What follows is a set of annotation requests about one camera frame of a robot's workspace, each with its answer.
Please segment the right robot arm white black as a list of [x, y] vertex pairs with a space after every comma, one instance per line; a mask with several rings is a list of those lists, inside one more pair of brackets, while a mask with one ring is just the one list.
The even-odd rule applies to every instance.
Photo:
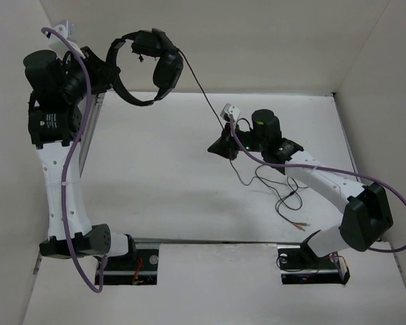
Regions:
[[342, 220], [310, 235], [300, 245], [300, 259], [314, 267], [324, 257], [346, 248], [365, 252], [393, 225], [385, 189], [349, 179], [350, 172], [321, 165], [301, 145], [283, 137], [279, 119], [268, 109], [252, 113], [252, 128], [238, 127], [240, 109], [226, 104], [221, 111], [225, 126], [208, 151], [234, 160], [243, 152], [253, 161], [302, 182], [341, 213]]

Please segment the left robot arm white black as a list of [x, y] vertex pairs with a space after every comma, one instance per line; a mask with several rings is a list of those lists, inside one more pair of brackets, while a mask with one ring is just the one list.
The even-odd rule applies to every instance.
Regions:
[[105, 224], [93, 225], [83, 202], [81, 151], [94, 95], [103, 94], [117, 71], [88, 47], [78, 57], [63, 58], [39, 50], [23, 60], [32, 87], [28, 103], [28, 132], [41, 162], [49, 208], [47, 238], [39, 245], [42, 257], [115, 260], [128, 269], [138, 259], [133, 238], [116, 234]]

